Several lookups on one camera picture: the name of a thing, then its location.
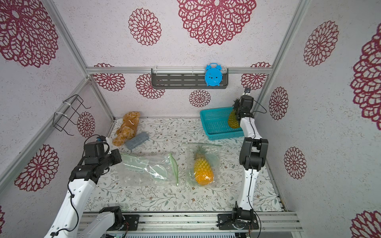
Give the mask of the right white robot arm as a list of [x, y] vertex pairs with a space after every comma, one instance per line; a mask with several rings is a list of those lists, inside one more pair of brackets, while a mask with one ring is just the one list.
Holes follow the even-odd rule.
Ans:
[[265, 166], [268, 140], [262, 138], [255, 125], [252, 107], [255, 103], [246, 88], [239, 101], [235, 103], [236, 119], [244, 133], [244, 141], [239, 155], [243, 166], [242, 186], [239, 197], [232, 211], [232, 226], [237, 230], [258, 229], [259, 218], [252, 205], [257, 178]]

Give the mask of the clear zip-top bag green seal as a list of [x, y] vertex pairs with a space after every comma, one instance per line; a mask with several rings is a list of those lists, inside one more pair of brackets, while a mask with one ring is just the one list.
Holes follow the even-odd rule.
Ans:
[[178, 164], [171, 153], [146, 157], [123, 154], [116, 169], [125, 186], [179, 185]]

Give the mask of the green pineapple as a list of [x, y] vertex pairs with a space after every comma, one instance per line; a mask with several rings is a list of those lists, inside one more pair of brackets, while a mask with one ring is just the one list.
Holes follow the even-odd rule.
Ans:
[[238, 98], [235, 99], [234, 105], [233, 105], [233, 110], [231, 111], [229, 118], [228, 118], [228, 126], [232, 129], [240, 128], [240, 123], [236, 118], [237, 111], [239, 108], [239, 104], [240, 104], [240, 99], [238, 99]]

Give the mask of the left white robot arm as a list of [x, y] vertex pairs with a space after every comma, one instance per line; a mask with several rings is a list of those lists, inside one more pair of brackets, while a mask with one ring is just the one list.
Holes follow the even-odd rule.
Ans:
[[111, 166], [122, 162], [120, 152], [108, 137], [97, 135], [95, 142], [83, 145], [83, 155], [72, 170], [67, 193], [46, 238], [100, 238], [108, 230], [119, 230], [125, 223], [119, 206], [102, 208], [93, 222], [79, 232], [85, 205], [96, 185]]

